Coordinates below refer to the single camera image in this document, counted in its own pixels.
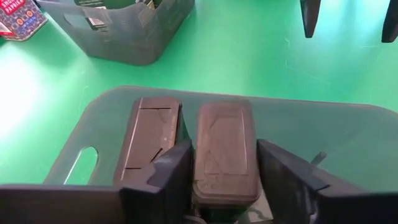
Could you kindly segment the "black-lid dark spice tin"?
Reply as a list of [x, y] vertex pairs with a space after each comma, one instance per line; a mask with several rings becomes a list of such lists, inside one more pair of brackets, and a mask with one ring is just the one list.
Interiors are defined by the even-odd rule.
[[180, 100], [170, 96], [137, 99], [127, 122], [113, 184], [121, 184], [189, 138]]
[[249, 101], [205, 103], [198, 112], [193, 202], [208, 222], [235, 222], [260, 196]]

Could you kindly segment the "green table mat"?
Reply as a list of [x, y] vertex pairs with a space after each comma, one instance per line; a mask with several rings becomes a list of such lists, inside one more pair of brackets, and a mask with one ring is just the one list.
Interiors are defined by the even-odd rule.
[[321, 0], [312, 38], [299, 0], [195, 0], [151, 65], [87, 56], [49, 19], [0, 40], [0, 184], [42, 182], [86, 106], [121, 85], [364, 103], [398, 113], [398, 40], [389, 0]]

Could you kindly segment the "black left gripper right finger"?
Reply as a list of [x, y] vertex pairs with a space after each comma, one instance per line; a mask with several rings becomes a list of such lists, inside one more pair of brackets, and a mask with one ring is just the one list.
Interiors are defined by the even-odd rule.
[[262, 188], [275, 224], [316, 224], [316, 192], [330, 185], [315, 176], [315, 166], [265, 139], [257, 140]]

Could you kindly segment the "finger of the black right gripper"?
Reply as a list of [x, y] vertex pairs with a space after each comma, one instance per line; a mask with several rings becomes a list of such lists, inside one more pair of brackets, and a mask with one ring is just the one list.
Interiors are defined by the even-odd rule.
[[303, 28], [306, 38], [312, 38], [318, 21], [321, 0], [300, 0]]
[[382, 43], [392, 43], [398, 37], [398, 0], [390, 0], [382, 28]]

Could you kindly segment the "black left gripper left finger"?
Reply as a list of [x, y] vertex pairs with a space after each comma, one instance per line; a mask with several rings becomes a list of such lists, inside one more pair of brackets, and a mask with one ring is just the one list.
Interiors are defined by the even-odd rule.
[[192, 141], [187, 139], [122, 181], [126, 223], [181, 224], [190, 206], [192, 163]]

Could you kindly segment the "smoky clear plastic bin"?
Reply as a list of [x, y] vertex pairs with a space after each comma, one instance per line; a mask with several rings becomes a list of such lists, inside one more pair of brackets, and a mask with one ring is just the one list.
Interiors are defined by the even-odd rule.
[[92, 17], [101, 19], [107, 32], [77, 27], [73, 16], [85, 13], [73, 0], [37, 2], [87, 55], [149, 65], [162, 55], [195, 0], [107, 0], [108, 9], [91, 8]]
[[[98, 153], [91, 185], [111, 185], [134, 102], [169, 96], [182, 104], [191, 139], [197, 137], [198, 110], [214, 101], [239, 96], [121, 86], [106, 91], [84, 110], [45, 178], [64, 184], [81, 151]], [[250, 98], [256, 136], [311, 161], [320, 152], [320, 168], [370, 192], [398, 192], [398, 113], [373, 105]]]

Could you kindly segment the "red-lid patterned paprika tin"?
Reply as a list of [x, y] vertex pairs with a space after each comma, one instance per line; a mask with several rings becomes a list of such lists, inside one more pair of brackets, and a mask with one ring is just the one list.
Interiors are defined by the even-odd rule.
[[25, 41], [46, 22], [34, 0], [0, 0], [0, 36], [6, 40]]

